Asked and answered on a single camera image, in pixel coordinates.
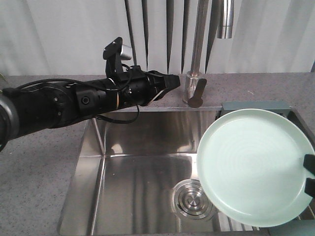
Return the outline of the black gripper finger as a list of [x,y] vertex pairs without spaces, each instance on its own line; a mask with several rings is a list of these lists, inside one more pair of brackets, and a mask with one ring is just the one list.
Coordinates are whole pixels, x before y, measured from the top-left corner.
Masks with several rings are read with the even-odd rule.
[[303,167],[307,170],[309,178],[315,178],[315,155],[306,154],[303,160]]
[[153,78],[154,97],[152,101],[162,99],[168,92],[180,86],[180,78],[177,75],[162,74],[158,71],[151,71]]
[[312,198],[315,198],[315,179],[306,178],[304,192]]

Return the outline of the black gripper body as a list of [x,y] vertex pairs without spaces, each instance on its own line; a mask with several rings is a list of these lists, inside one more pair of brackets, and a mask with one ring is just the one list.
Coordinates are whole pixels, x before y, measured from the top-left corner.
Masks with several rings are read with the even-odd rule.
[[167,75],[158,71],[145,72],[140,66],[124,65],[125,71],[115,72],[117,108],[147,106],[167,93]]

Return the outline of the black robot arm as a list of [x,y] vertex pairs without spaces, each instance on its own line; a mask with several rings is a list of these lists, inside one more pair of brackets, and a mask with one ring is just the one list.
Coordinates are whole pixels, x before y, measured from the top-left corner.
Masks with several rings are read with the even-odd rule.
[[44,129],[96,118],[119,124],[106,113],[147,106],[180,86],[177,75],[127,67],[105,79],[43,79],[0,92],[0,146]]

